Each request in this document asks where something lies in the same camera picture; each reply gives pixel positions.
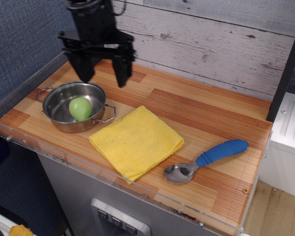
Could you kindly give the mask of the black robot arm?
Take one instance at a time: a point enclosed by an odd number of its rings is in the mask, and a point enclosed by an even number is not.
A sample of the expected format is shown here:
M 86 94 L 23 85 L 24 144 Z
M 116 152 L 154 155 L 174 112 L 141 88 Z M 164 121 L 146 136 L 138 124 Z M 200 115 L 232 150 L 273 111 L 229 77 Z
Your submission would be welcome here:
M 111 1 L 67 0 L 75 30 L 62 31 L 63 50 L 80 80 L 87 83 L 95 75 L 94 67 L 102 59 L 113 62 L 118 86 L 132 76 L 135 60 L 134 37 L 117 29 Z

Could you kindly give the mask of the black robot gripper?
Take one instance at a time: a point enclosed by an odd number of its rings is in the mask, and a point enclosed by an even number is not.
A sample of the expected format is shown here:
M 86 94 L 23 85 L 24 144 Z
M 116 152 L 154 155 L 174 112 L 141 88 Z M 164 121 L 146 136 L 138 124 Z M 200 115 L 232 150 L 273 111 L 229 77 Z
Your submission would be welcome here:
M 125 86 L 132 76 L 135 50 L 134 37 L 116 27 L 115 17 L 124 13 L 114 12 L 111 4 L 66 4 L 72 14 L 75 29 L 62 31 L 59 38 L 69 62 L 84 83 L 95 75 L 94 67 L 103 59 L 113 59 L 118 86 Z

